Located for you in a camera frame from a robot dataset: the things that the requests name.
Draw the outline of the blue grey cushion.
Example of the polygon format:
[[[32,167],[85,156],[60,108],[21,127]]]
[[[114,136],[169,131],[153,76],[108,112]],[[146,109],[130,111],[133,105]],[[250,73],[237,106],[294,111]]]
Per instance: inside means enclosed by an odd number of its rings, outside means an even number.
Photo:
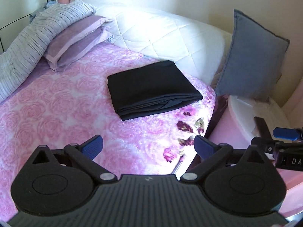
[[[267,102],[290,40],[283,38],[234,10],[234,30],[229,52],[215,93]]]

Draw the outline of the black trousers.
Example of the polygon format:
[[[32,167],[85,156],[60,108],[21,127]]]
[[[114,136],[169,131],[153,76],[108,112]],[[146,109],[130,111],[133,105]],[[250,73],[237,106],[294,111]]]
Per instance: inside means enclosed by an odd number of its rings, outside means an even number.
[[[161,114],[203,99],[172,61],[160,61],[107,78],[111,102],[122,121]]]

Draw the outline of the white round bedside table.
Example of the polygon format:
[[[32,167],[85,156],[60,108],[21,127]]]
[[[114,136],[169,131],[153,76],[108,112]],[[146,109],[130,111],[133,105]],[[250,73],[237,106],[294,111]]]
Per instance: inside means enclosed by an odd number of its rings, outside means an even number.
[[[276,127],[290,128],[289,121],[283,110],[272,98],[269,99],[269,102],[264,103],[252,99],[229,96],[228,109],[232,120],[248,141],[258,135],[254,117],[264,119],[271,133]]]

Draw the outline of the white quilted pillow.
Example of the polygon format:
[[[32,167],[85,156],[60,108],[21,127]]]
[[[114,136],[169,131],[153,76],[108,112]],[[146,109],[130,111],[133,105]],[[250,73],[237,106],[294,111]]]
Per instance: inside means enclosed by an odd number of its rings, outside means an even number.
[[[110,43],[159,61],[214,88],[222,73],[232,35],[217,27],[168,12],[101,5],[97,15],[111,19]]]

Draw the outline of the striped grey white quilt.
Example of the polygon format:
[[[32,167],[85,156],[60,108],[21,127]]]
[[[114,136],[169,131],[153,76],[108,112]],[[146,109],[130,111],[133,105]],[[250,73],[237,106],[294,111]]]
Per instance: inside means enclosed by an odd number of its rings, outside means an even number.
[[[1,102],[27,79],[58,34],[95,13],[94,5],[81,0],[54,4],[38,13],[1,54]]]

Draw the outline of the purple pillow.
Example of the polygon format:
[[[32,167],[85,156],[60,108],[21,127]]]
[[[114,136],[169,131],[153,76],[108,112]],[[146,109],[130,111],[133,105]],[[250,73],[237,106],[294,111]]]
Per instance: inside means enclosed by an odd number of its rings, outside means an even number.
[[[64,29],[49,44],[44,53],[49,67],[55,72],[82,58],[95,45],[111,37],[107,23],[112,22],[99,15],[88,16]]]

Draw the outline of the white wardrobe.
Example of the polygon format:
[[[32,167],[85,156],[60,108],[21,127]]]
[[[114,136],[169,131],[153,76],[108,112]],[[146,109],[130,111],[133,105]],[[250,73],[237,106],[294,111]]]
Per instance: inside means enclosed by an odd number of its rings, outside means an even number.
[[[1,0],[1,53],[29,24],[29,16],[47,0]]]

